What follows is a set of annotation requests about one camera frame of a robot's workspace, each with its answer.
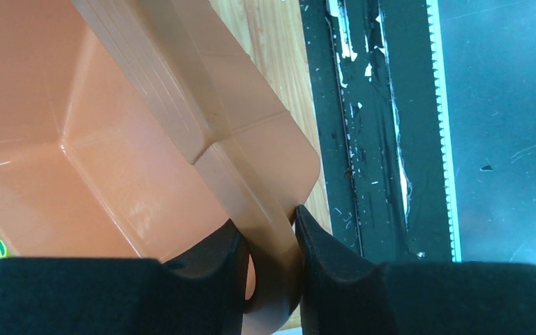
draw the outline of wooden surface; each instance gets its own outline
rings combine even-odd
[[[320,153],[311,82],[298,0],[210,0],[239,44],[291,112]],[[323,173],[306,203],[322,227],[332,232]],[[299,309],[284,329],[299,327]]]

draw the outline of orange plastic tray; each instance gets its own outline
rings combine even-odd
[[[77,5],[107,49],[70,1],[0,1],[3,240],[166,261],[230,217],[258,274],[244,329],[278,329],[317,154],[207,1]]]

